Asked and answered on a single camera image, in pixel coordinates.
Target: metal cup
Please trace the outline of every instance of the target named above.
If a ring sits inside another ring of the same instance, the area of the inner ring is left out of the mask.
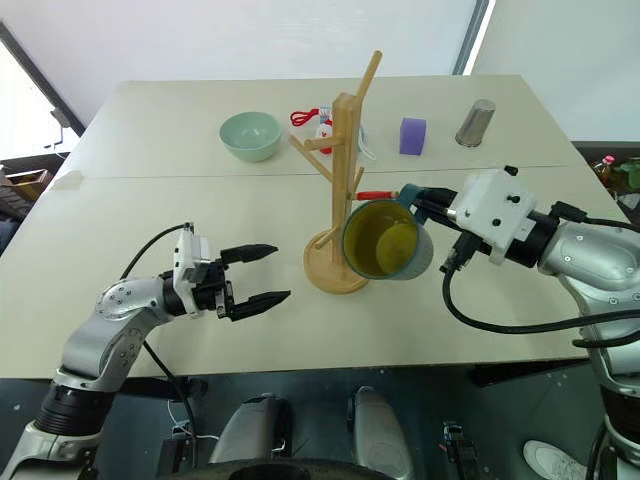
[[[347,264],[375,280],[410,280],[433,258],[433,242],[409,209],[397,200],[373,200],[356,209],[344,227]]]
[[[496,104],[491,100],[484,98],[476,100],[460,130],[456,133],[456,142],[463,147],[480,145],[495,111]]]

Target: wooden mug tree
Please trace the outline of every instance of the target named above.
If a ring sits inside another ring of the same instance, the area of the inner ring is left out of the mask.
[[[331,182],[331,228],[315,235],[304,250],[304,270],[309,280],[329,293],[351,293],[364,287],[368,280],[346,264],[342,253],[342,230],[351,212],[358,183],[364,173],[355,173],[360,135],[362,102],[376,73],[382,52],[376,50],[355,95],[339,94],[331,105],[333,133],[330,137],[306,140],[295,136],[289,141],[329,182]],[[331,147],[331,172],[311,153]]]

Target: small bottle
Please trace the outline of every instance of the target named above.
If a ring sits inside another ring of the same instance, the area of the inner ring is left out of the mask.
[[[591,168],[602,182],[604,186],[609,184],[609,178],[611,177],[611,165],[616,159],[613,155],[607,155],[602,160],[591,164]]]

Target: purple sponge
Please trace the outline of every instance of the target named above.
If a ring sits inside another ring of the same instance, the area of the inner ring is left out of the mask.
[[[427,121],[423,118],[403,118],[400,125],[400,153],[420,155],[427,134]]]

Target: white table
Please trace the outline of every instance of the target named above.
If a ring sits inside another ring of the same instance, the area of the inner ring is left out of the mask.
[[[459,189],[468,173],[370,173],[362,188],[413,182]],[[561,199],[594,216],[623,219],[584,166],[524,168],[520,180],[539,196],[542,211]],[[0,258],[0,377],[50,376],[66,338],[88,317],[98,293],[151,236],[185,220],[211,239],[214,251],[254,242],[280,248],[260,262],[231,267],[239,300],[265,290],[290,288],[293,293],[268,313],[236,323],[209,313],[156,329],[150,342],[177,374],[584,355],[571,347],[575,331],[500,336],[454,320],[441,299],[438,266],[456,235],[438,225],[427,227],[435,257],[421,277],[371,282],[348,296],[317,290],[305,277],[302,252],[311,236],[329,225],[328,194],[328,182],[320,175],[55,182]],[[300,209],[306,214],[300,215]],[[174,242],[159,242],[134,274],[169,269]],[[464,312],[494,322],[526,324],[577,313],[555,279],[510,263],[496,267],[482,255],[456,277],[453,296]],[[23,354],[26,348],[32,355]],[[134,376],[158,374],[144,353],[132,370]]]
[[[340,91],[354,93],[359,79],[208,82],[131,82],[105,103],[65,162],[61,174],[79,170],[91,178],[219,177],[315,174],[290,145],[295,110],[330,105]],[[478,98],[497,111],[478,148],[460,147],[454,136]],[[218,138],[220,125],[242,111],[265,111],[283,125],[283,148],[259,165],[239,162]],[[420,157],[400,155],[403,117],[425,118],[427,142]],[[365,99],[363,126],[375,163],[370,172],[466,170],[584,165],[584,160],[519,76],[375,78]],[[329,164],[329,157],[324,157]]]

